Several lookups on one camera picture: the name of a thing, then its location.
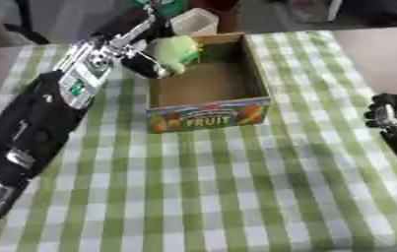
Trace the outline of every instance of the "gingham tablecloth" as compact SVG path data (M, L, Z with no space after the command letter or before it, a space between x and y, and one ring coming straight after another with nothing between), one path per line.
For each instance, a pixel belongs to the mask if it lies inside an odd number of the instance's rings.
M332 33L248 40L273 101L264 124L148 134L146 81L118 67L0 222L0 251L396 248L397 159L365 128L372 92ZM65 49L25 47L0 109Z

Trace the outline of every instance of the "fruit box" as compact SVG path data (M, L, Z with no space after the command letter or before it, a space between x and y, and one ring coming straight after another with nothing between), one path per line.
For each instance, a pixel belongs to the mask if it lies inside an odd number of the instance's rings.
M209 129L264 121L270 97L243 33L194 37L202 46L182 75L153 80L152 133Z

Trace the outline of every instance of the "yellow-green object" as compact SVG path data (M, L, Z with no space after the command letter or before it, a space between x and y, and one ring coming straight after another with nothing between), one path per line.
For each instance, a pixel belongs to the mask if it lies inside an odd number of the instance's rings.
M199 57L199 46L192 37L180 35L156 41L155 57L177 74L184 73L185 65Z

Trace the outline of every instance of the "robot finger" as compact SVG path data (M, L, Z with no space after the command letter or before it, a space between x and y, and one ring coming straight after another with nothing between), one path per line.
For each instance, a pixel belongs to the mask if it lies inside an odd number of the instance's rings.
M372 111L369 111L369 112L366 112L366 113L364 114L364 117L365 117L366 119L374 119L375 113L374 113L373 110L372 110Z
M369 120L365 123L365 125L368 128L378 128L380 126L379 123L375 120Z

